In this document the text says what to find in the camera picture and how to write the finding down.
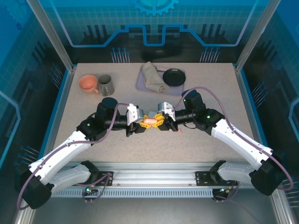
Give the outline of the grey ceramic mug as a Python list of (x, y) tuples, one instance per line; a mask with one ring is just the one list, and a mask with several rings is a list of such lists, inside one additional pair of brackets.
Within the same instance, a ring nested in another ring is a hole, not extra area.
[(104, 97), (114, 94), (114, 84), (110, 75), (101, 75), (98, 78), (99, 90)]

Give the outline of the aluminium table side rail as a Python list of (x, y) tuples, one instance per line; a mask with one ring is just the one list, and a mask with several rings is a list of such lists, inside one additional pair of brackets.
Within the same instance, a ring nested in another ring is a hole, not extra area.
[[(44, 155), (50, 152), (50, 150), (52, 150), (54, 147), (54, 143), (63, 116), (65, 104), (69, 95), (73, 77), (75, 75), (75, 71), (76, 71), (76, 66), (72, 72), (66, 70), (64, 73), (64, 77), (61, 82), (60, 89), (58, 91), (57, 99), (55, 101), (54, 108), (37, 159), (42, 158)], [(27, 203), (23, 201), (23, 199), (21, 198), (19, 199), (18, 196), (17, 203), (16, 203), (17, 206), (16, 216), (12, 224), (23, 224), (24, 221), (25, 224), (29, 224), (31, 221), (31, 215), (33, 214), (33, 210), (29, 211), (30, 217), (26, 218), (27, 217), (26, 212), (28, 212), (26, 208), (24, 210), (18, 210), (18, 206), (21, 207), (21, 205), (25, 205), (26, 207)]]
[[(260, 118), (258, 116), (245, 73), (243, 70), (235, 71), (235, 75), (239, 84), (254, 139), (267, 146), (268, 143), (262, 129)], [(299, 220), (295, 216), (295, 211), (291, 208), (285, 191), (278, 189), (275, 190), (271, 195), (271, 200), (272, 207), (276, 214), (276, 220), (279, 224), (299, 224)]]

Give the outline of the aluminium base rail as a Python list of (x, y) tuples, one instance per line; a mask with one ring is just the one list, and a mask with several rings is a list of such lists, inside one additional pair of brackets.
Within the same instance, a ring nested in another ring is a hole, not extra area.
[(113, 171), (111, 188), (195, 188), (195, 172), (209, 171), (214, 162), (93, 162)]

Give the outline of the orange ceramic mug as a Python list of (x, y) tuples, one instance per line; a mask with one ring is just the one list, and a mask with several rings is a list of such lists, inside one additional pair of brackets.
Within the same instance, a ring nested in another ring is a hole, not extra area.
[(80, 89), (86, 94), (99, 94), (98, 80), (94, 75), (85, 75), (78, 83)]

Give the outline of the beige folded cloth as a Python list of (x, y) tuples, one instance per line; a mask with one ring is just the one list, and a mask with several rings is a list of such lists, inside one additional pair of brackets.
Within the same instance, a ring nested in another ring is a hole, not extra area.
[(169, 85), (163, 81), (155, 66), (151, 62), (146, 62), (141, 67), (141, 72), (144, 77), (144, 84), (149, 90), (163, 93), (170, 89)]

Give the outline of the aluminium frame post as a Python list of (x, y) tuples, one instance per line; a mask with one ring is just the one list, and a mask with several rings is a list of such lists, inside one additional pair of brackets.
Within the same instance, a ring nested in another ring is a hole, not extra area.
[(26, 0), (26, 2), (29, 4), (66, 69), (69, 72), (73, 72), (73, 63), (39, 0)]
[(236, 64), (235, 64), (235, 72), (240, 73), (241, 69), (245, 65), (247, 59), (249, 58), (251, 52), (253, 51), (255, 45), (260, 39), (262, 33), (264, 32), (266, 26), (271, 20), (274, 12), (276, 11), (278, 5), (281, 0), (269, 0), (267, 6), (265, 7), (261, 17), (259, 18), (248, 42), (246, 43), (243, 51), (241, 52)]

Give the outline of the black round plate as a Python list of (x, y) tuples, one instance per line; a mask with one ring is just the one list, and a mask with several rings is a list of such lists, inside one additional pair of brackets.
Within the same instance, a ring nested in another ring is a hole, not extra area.
[(171, 87), (178, 87), (185, 83), (186, 76), (182, 70), (168, 69), (163, 74), (163, 81)]

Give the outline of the lavender plastic tray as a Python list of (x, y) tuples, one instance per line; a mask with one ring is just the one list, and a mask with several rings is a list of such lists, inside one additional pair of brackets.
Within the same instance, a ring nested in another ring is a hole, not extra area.
[[(161, 67), (161, 66), (155, 66), (155, 67), (172, 69), (170, 67)], [(158, 71), (158, 74), (161, 78), (163, 78), (164, 72), (159, 72)], [(182, 84), (181, 86), (178, 86), (178, 87), (171, 87), (170, 86), (170, 88), (167, 91), (163, 92), (163, 93), (152, 91), (152, 90), (148, 89), (145, 86), (144, 75), (143, 75), (141, 70), (139, 70), (139, 74), (138, 74), (138, 78), (137, 78), (137, 82), (136, 82), (135, 86), (136, 86), (136, 89), (139, 90), (139, 91), (145, 91), (145, 92), (150, 92), (150, 93), (158, 93), (158, 94), (166, 94), (166, 95), (173, 95), (173, 96), (180, 96), (182, 94), (182, 92), (184, 91), (184, 84)]]

